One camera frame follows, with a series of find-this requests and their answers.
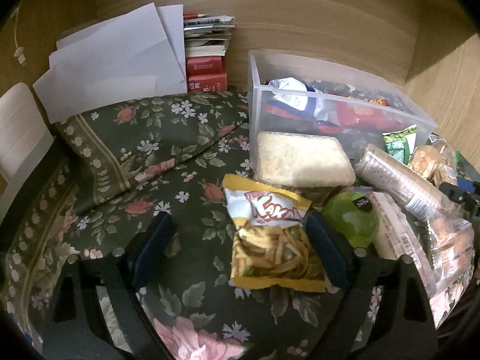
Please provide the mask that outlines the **purple biscuit roll package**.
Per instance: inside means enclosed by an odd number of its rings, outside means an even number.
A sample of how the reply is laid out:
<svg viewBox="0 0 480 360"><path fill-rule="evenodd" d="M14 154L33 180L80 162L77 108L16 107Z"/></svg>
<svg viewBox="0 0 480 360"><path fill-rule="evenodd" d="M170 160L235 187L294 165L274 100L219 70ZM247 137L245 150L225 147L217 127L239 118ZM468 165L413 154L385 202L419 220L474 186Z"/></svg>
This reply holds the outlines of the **purple biscuit roll package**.
<svg viewBox="0 0 480 360"><path fill-rule="evenodd" d="M373 144L364 149L355 173L361 180L390 194L400 207L426 222L439 238L471 228L459 204Z"/></svg>

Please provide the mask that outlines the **clear bag with green zip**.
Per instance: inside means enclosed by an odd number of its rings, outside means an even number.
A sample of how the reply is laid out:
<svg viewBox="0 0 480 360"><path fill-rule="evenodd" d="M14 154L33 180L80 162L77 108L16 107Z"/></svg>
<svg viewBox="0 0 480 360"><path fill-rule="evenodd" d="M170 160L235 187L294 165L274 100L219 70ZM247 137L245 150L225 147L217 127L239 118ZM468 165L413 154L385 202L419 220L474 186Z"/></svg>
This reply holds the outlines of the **clear bag with green zip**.
<svg viewBox="0 0 480 360"><path fill-rule="evenodd" d="M437 134L432 133L425 145L416 147L408 167L437 188L443 183L458 186L456 152Z"/></svg>

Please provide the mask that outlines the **green round snack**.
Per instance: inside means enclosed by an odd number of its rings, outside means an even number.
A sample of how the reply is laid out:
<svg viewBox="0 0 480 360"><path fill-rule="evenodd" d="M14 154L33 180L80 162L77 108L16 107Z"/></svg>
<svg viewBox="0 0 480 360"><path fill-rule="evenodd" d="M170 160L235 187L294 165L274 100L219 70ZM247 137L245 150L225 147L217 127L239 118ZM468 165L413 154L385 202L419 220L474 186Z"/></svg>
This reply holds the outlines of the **green round snack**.
<svg viewBox="0 0 480 360"><path fill-rule="evenodd" d="M321 213L354 248L367 248L377 235L379 215L364 193L341 192L326 203Z"/></svg>

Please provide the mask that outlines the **yellow fries snack bag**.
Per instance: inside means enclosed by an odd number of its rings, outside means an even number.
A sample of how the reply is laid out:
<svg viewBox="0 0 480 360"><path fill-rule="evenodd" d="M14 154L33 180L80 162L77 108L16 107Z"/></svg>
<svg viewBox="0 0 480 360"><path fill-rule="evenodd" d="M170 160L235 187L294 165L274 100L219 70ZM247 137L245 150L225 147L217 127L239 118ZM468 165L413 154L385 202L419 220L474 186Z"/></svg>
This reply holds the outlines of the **yellow fries snack bag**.
<svg viewBox="0 0 480 360"><path fill-rule="evenodd" d="M241 289L275 285L326 291L326 274L304 228L311 202L289 190L227 174L222 180L234 226L231 281Z"/></svg>

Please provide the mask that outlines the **beige rice cracker block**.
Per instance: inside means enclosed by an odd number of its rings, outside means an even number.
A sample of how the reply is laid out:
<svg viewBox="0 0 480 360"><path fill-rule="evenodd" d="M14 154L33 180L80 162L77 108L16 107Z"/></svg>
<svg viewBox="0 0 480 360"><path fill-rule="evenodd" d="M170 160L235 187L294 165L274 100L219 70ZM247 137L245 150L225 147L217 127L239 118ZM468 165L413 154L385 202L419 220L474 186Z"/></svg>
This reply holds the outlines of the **beige rice cracker block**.
<svg viewBox="0 0 480 360"><path fill-rule="evenodd" d="M352 164L331 136L262 132L257 137L256 179L294 189L351 186Z"/></svg>

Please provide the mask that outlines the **red snack packet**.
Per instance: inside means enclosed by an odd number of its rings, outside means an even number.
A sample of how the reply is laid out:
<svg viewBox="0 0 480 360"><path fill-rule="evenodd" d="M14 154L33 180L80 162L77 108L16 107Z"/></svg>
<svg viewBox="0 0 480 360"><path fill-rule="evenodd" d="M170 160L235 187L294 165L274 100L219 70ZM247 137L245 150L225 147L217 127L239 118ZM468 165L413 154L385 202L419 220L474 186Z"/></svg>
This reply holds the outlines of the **red snack packet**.
<svg viewBox="0 0 480 360"><path fill-rule="evenodd" d="M332 111L314 115L316 100L310 97L304 111L278 100L267 100L262 105L261 114L264 119L270 118L274 127L283 125L289 132L296 133L335 135L352 129L367 133L389 133L406 127L379 109L353 106L347 102L335 102Z"/></svg>

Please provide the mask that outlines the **blue white foil snack bag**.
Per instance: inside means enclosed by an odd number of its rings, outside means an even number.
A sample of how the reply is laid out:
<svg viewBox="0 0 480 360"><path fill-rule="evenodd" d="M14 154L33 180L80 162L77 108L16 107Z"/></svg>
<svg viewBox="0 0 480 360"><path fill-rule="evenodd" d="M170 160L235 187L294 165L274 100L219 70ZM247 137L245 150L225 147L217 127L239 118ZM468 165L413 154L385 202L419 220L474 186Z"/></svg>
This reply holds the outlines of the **blue white foil snack bag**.
<svg viewBox="0 0 480 360"><path fill-rule="evenodd" d="M265 84L282 91L318 93L318 90L294 77L268 80ZM319 123L326 121L329 113L320 98L298 94L273 94L264 103L264 108L277 116L298 120L315 119Z"/></svg>

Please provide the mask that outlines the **clear bag of pastries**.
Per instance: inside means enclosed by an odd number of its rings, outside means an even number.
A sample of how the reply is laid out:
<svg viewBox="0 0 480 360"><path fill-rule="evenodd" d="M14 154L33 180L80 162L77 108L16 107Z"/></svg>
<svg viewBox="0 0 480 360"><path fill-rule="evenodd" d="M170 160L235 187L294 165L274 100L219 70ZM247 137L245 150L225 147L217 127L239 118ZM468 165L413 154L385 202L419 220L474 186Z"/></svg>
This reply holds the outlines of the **clear bag of pastries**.
<svg viewBox="0 0 480 360"><path fill-rule="evenodd" d="M438 328L461 299L473 277L474 230L462 218L432 215L427 221L429 257L436 292L429 296L433 321Z"/></svg>

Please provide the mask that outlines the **waffle biscuit package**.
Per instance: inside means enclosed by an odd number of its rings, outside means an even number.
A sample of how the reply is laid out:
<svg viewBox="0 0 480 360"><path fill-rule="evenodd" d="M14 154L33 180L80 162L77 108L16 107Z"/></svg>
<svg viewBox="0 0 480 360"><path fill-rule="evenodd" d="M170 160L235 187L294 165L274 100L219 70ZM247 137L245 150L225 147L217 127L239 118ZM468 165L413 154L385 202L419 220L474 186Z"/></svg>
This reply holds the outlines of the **waffle biscuit package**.
<svg viewBox="0 0 480 360"><path fill-rule="evenodd" d="M408 255L418 270L428 297L433 297L437 291L435 275L406 215L387 193L369 192L367 196L379 218L379 228L373 239L378 256L397 260Z"/></svg>

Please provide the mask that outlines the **green pea snack packet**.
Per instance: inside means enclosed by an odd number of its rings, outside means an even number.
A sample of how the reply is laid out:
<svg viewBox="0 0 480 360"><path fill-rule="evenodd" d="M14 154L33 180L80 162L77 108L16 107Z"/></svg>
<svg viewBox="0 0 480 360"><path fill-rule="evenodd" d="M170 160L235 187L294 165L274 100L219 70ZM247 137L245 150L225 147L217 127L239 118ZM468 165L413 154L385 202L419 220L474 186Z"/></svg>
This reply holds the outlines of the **green pea snack packet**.
<svg viewBox="0 0 480 360"><path fill-rule="evenodd" d="M416 125L403 130L383 133L385 152L392 158L407 165L416 145Z"/></svg>

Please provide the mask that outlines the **floral dark green tablecloth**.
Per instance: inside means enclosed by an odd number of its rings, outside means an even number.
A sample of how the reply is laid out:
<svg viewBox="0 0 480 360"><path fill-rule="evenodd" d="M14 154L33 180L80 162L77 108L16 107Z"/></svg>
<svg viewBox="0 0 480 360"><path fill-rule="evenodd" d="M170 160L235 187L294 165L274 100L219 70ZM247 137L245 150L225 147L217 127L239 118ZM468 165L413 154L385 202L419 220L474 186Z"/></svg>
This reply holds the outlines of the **floral dark green tablecloth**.
<svg viewBox="0 0 480 360"><path fill-rule="evenodd" d="M163 215L176 232L138 300L176 359L306 359L341 299L247 290L230 279L234 226L221 182L248 177L244 94L106 106L59 122L1 222L1 298L42 350L64 264L126 247Z"/></svg>

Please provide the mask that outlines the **clear plastic storage bin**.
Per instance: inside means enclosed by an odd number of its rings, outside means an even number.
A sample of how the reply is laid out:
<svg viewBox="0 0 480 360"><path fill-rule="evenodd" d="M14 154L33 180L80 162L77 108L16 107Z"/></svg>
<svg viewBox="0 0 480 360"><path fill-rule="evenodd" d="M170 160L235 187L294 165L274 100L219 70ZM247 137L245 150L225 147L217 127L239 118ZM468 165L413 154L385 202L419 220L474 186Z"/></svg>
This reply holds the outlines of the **clear plastic storage bin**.
<svg viewBox="0 0 480 360"><path fill-rule="evenodd" d="M298 94L320 98L328 110L335 102L347 102L358 107L379 109L405 124L403 130L416 125L416 144L425 144L438 127L436 122L411 98L382 77L353 67L331 63L323 59L287 55L272 49L252 50L248 54L248 90L250 118L250 160L256 160L257 137L262 132L289 132L282 124L274 127L270 118L264 119L262 105L273 94ZM268 80L294 77L318 90L318 93L282 91L265 84ZM323 133L299 133L335 137L339 140L347 157L358 161L368 144L384 146L383 133L367 133L350 130L347 133L326 135Z"/></svg>

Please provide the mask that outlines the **white paper sheets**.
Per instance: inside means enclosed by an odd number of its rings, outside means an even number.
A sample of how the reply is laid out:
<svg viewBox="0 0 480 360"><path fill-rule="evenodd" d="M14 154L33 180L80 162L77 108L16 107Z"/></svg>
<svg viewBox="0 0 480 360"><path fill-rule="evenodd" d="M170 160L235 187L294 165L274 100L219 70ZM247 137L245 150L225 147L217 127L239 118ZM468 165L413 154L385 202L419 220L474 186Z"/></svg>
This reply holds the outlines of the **white paper sheets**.
<svg viewBox="0 0 480 360"><path fill-rule="evenodd" d="M146 4L57 41L33 85L49 122L187 91L182 5Z"/></svg>

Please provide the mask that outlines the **stack of books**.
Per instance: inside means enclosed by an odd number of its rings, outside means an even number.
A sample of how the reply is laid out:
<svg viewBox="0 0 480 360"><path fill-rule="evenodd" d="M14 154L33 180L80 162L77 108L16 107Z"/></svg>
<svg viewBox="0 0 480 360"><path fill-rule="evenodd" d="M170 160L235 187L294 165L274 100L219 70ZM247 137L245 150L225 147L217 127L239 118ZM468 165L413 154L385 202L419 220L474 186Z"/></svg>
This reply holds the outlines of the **stack of books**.
<svg viewBox="0 0 480 360"><path fill-rule="evenodd" d="M185 72L189 92L227 90L225 55L235 24L235 17L227 15L184 20Z"/></svg>

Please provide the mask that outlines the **red white glue tube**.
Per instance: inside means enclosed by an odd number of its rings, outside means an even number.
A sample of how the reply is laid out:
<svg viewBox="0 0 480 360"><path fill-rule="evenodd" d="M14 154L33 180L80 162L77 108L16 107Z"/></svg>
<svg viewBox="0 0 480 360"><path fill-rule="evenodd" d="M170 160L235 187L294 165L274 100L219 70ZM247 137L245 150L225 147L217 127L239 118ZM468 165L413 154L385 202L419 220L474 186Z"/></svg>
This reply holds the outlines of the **red white glue tube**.
<svg viewBox="0 0 480 360"><path fill-rule="evenodd" d="M183 20L196 20L208 17L207 14L203 13L185 13L183 15Z"/></svg>

